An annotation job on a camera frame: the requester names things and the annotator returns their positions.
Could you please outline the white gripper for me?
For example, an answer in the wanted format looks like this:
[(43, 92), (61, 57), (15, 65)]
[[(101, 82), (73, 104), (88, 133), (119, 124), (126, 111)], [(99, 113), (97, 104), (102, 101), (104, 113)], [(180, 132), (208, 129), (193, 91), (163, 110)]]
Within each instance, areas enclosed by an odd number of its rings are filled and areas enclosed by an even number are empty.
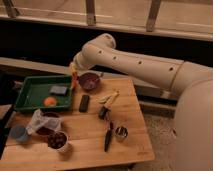
[(77, 69), (81, 71), (88, 70), (89, 69), (88, 60), (86, 57), (83, 56), (81, 52), (79, 52), (74, 56), (73, 62), (70, 63), (69, 68), (73, 79), (77, 80), (78, 79)]

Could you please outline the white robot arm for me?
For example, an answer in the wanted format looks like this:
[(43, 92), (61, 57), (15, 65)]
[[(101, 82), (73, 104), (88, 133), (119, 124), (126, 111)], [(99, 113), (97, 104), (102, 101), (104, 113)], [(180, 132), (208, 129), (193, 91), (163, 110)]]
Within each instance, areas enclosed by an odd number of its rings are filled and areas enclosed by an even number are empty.
[(173, 134), (173, 171), (213, 171), (213, 68), (150, 55), (118, 51), (110, 34), (82, 46), (71, 67), (115, 69), (178, 97)]

